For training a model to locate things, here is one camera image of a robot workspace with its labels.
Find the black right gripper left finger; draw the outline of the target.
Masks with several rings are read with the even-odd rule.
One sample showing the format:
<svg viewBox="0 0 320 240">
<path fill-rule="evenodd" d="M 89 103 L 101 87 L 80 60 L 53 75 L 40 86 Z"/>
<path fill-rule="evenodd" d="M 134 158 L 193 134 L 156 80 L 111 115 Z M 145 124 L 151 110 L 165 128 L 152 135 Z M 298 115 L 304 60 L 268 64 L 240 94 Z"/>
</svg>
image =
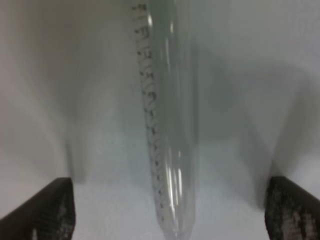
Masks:
<svg viewBox="0 0 320 240">
<path fill-rule="evenodd" d="M 0 219 L 2 240 L 71 240 L 76 226 L 73 181 L 58 177 Z"/>
</svg>

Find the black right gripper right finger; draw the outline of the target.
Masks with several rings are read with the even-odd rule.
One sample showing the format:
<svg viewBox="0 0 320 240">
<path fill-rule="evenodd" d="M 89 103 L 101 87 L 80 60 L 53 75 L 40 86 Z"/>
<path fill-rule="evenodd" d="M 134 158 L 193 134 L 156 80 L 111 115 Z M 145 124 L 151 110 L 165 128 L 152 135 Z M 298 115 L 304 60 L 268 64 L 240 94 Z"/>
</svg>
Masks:
<svg viewBox="0 0 320 240">
<path fill-rule="evenodd" d="M 270 178 L 264 222 L 270 240 L 318 240 L 320 200 L 284 176 Z"/>
</svg>

